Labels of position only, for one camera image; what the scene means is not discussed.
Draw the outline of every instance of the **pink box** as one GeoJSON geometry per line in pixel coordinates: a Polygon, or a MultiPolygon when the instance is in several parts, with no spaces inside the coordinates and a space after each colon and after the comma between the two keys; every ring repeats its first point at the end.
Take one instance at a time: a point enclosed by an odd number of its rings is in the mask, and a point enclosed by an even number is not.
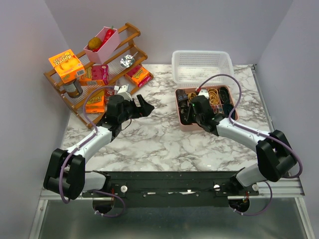
{"type": "MultiPolygon", "coordinates": [[[[101,41],[103,42],[104,37],[106,35],[106,32],[110,29],[110,27],[103,27],[103,29],[96,35],[96,37],[99,37],[101,41]]],[[[94,63],[103,64],[106,62],[112,53],[115,51],[115,49],[120,45],[120,35],[117,29],[113,28],[115,32],[110,37],[110,39],[105,42],[105,44],[97,51],[93,52],[88,49],[88,46],[84,47],[84,52],[88,56],[89,60],[94,63]]]]}
{"type": "MultiPolygon", "coordinates": [[[[203,87],[203,89],[211,89],[211,88],[215,88],[215,89],[219,89],[220,87],[226,87],[228,92],[229,92],[229,96],[230,96],[230,103],[232,103],[232,105],[234,104],[234,100],[232,95],[230,94],[229,88],[227,86],[208,86],[208,87],[203,87]]],[[[196,88],[180,88],[181,90],[185,90],[186,94],[190,93],[190,92],[195,92],[196,88]]],[[[176,101],[176,107],[177,107],[177,115],[178,115],[178,121],[179,121],[179,127],[181,131],[196,131],[196,130],[203,130],[203,128],[199,127],[197,124],[192,123],[191,125],[184,125],[181,123],[180,121],[180,117],[179,117],[179,111],[178,111],[178,103],[177,103],[177,97],[176,97],[176,91],[175,91],[175,101],[176,101]]],[[[235,110],[235,120],[238,120],[239,117],[237,115],[237,110],[235,110]]]]}

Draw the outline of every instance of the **pink basket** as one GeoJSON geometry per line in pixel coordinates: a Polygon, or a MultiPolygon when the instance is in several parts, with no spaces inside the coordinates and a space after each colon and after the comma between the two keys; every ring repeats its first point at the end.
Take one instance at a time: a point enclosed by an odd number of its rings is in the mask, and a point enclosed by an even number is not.
{"type": "MultiPolygon", "coordinates": [[[[96,37],[99,37],[101,41],[103,41],[108,29],[110,29],[110,27],[103,27],[103,29],[96,35],[96,37]]],[[[119,32],[117,29],[114,30],[115,32],[110,37],[110,39],[107,42],[105,42],[105,44],[97,52],[89,50],[87,45],[86,47],[84,47],[84,52],[91,62],[103,64],[110,58],[110,56],[118,47],[118,45],[120,45],[121,40],[119,32]]]]}

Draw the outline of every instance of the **white mesh basket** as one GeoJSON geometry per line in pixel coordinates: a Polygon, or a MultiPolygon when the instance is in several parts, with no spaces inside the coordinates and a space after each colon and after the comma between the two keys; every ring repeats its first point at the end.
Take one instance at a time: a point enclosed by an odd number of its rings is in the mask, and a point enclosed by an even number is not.
{"type": "MultiPolygon", "coordinates": [[[[171,59],[177,88],[197,87],[209,77],[224,73],[234,76],[231,59],[224,51],[175,51],[171,59]]],[[[216,77],[206,86],[229,85],[231,79],[216,77]]]]}

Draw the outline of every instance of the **marble surface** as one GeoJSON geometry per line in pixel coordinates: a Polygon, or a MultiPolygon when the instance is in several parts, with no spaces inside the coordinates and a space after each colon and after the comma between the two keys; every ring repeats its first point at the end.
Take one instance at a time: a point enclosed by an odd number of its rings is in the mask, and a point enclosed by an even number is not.
{"type": "MultiPolygon", "coordinates": [[[[154,74],[137,94],[155,106],[148,118],[134,119],[132,124],[87,163],[87,170],[105,171],[210,171],[239,170],[256,163],[256,154],[227,138],[204,131],[179,129],[171,65],[145,65],[154,74]]],[[[235,66],[243,95],[237,113],[239,122],[269,130],[264,109],[249,66],[235,66]]],[[[236,101],[238,89],[231,85],[236,101]]],[[[68,148],[89,130],[71,114],[62,148],[68,148]]]]}

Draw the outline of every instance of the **metal frame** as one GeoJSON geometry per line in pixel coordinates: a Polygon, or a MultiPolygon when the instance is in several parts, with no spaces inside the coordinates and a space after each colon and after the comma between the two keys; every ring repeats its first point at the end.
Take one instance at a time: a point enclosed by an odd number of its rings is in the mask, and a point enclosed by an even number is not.
{"type": "MultiPolygon", "coordinates": [[[[251,65],[250,68],[251,68],[251,71],[253,73],[253,77],[254,77],[254,80],[255,80],[255,83],[257,86],[257,90],[258,90],[261,102],[262,102],[264,110],[265,110],[266,118],[268,121],[268,126],[269,126],[270,130],[273,131],[274,125],[273,125],[271,116],[269,115],[269,111],[268,111],[268,108],[267,108],[267,105],[265,102],[265,98],[264,98],[263,93],[260,89],[259,81],[258,81],[258,78],[256,75],[256,64],[251,65]]],[[[309,218],[309,215],[308,215],[308,212],[306,209],[306,204],[305,204],[304,198],[303,197],[295,197],[295,201],[296,201],[296,205],[298,207],[299,214],[300,214],[301,220],[303,222],[308,239],[316,239],[315,233],[314,233],[313,228],[311,226],[310,218],[309,218]]]]}
{"type": "MultiPolygon", "coordinates": [[[[263,104],[266,118],[268,121],[268,125],[271,131],[274,130],[274,126],[272,124],[271,116],[269,115],[263,94],[260,89],[260,85],[256,76],[256,71],[255,71],[255,66],[256,65],[251,65],[251,70],[252,74],[257,86],[257,90],[261,99],[261,102],[263,104]]],[[[257,183],[259,186],[259,195],[258,196],[251,196],[250,198],[269,198],[270,192],[269,188],[265,183],[257,183]]],[[[308,216],[308,212],[306,209],[305,201],[303,199],[304,191],[301,185],[301,182],[299,179],[281,179],[276,183],[270,182],[270,185],[273,190],[273,197],[275,198],[295,198],[296,205],[299,210],[299,214],[301,216],[301,220],[303,223],[303,226],[305,228],[306,234],[308,239],[315,239],[315,234],[311,226],[311,222],[308,216]]],[[[242,199],[244,198],[243,196],[228,196],[228,199],[242,199]]],[[[50,192],[48,190],[42,190],[41,195],[40,195],[40,200],[38,204],[38,208],[36,211],[36,215],[33,221],[33,225],[31,228],[31,233],[30,233],[30,239],[36,239],[39,237],[40,234],[40,229],[41,225],[44,219],[44,214],[47,206],[48,200],[60,200],[60,196],[57,195],[56,193],[50,192]]],[[[98,197],[98,198],[85,198],[82,195],[80,195],[77,200],[111,200],[110,197],[98,197]]]]}

